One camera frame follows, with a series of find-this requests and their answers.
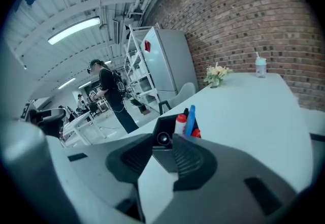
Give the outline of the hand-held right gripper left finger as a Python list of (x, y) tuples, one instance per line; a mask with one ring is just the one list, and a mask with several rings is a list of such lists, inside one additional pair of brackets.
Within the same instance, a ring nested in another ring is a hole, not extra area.
[(138, 180), (152, 156), (151, 134), (63, 148), (47, 138), (56, 176), (78, 222), (145, 222)]

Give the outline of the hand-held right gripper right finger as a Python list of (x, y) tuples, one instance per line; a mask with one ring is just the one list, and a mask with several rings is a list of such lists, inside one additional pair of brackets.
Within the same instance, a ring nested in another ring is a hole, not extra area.
[(297, 195), (236, 148), (175, 134), (173, 157), (178, 180), (156, 223), (274, 223)]

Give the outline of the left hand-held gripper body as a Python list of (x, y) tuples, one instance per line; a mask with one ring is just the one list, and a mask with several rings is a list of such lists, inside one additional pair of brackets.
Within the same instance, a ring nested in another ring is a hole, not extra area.
[(63, 137), (63, 119), (66, 111), (63, 108), (37, 110), (33, 103), (25, 104), (20, 119), (39, 127), (45, 135), (58, 139)]

